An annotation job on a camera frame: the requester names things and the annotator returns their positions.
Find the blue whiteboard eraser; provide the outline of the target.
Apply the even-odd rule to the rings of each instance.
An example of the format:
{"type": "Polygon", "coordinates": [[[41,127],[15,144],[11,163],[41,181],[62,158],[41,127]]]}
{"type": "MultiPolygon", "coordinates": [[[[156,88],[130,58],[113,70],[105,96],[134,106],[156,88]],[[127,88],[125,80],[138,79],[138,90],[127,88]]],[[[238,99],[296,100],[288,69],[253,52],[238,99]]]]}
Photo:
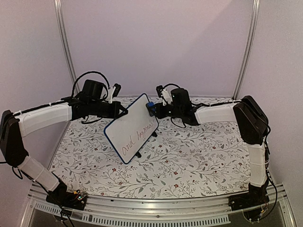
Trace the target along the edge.
{"type": "Polygon", "coordinates": [[[151,108],[153,108],[153,106],[154,106],[154,102],[148,102],[146,104],[147,109],[151,109],[151,108]]]}

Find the small blue-framed whiteboard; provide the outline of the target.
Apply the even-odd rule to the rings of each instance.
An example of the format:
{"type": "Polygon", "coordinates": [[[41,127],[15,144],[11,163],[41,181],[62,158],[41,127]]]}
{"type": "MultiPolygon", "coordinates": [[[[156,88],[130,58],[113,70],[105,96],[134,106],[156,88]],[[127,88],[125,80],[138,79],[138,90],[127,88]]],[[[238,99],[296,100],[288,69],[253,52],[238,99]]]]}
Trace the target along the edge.
{"type": "Polygon", "coordinates": [[[159,122],[149,114],[148,96],[143,93],[128,107],[128,114],[113,120],[104,128],[104,135],[124,164],[136,156],[157,130],[159,122]]]}

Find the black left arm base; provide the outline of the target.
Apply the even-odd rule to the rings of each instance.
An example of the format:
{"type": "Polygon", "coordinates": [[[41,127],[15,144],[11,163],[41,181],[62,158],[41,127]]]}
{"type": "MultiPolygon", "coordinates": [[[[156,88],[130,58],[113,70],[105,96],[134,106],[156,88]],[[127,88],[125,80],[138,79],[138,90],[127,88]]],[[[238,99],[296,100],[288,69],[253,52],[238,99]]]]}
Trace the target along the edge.
{"type": "Polygon", "coordinates": [[[88,194],[86,192],[80,192],[80,190],[68,192],[65,189],[61,189],[52,192],[49,191],[46,201],[60,207],[84,210],[87,203],[87,196],[88,194]]]}

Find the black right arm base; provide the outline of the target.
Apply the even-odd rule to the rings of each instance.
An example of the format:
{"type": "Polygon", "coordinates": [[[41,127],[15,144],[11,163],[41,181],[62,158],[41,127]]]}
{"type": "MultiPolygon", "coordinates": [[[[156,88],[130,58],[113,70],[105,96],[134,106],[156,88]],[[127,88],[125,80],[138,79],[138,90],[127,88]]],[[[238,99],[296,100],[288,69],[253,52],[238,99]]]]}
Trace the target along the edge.
{"type": "Polygon", "coordinates": [[[243,215],[249,222],[260,221],[266,208],[261,208],[262,204],[269,202],[268,193],[264,191],[247,192],[229,197],[228,205],[232,211],[242,210],[243,215]]]}

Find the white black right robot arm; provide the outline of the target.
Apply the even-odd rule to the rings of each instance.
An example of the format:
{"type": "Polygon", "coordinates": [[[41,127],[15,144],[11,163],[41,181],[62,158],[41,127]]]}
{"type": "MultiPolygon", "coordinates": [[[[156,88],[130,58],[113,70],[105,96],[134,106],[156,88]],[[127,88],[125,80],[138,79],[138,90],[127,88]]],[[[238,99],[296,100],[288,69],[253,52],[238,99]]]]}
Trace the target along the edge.
{"type": "Polygon", "coordinates": [[[266,169],[268,167],[267,137],[271,129],[268,118],[252,96],[240,100],[205,104],[191,102],[189,93],[183,88],[167,92],[157,87],[162,102],[146,104],[150,116],[158,119],[166,117],[180,118],[184,124],[198,126],[210,122],[236,122],[242,140],[246,143],[250,155],[250,183],[245,195],[248,206],[255,206],[263,199],[268,185],[266,169]]]}

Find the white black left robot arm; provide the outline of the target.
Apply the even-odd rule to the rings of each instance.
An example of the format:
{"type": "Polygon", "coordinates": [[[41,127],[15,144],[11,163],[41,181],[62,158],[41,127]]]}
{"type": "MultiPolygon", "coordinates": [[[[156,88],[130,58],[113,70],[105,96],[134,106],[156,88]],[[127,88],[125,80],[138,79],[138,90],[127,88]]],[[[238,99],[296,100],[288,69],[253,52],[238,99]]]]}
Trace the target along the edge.
{"type": "Polygon", "coordinates": [[[119,101],[114,100],[120,90],[119,84],[106,86],[88,79],[76,95],[23,111],[4,111],[0,121],[0,150],[5,162],[40,184],[46,190],[50,202],[59,205],[67,205],[70,200],[82,203],[81,192],[69,192],[67,185],[37,161],[27,149],[32,148],[37,153],[42,147],[38,139],[46,144],[46,137],[39,136],[38,133],[57,124],[89,116],[117,119],[126,115],[128,111],[119,101]]]}

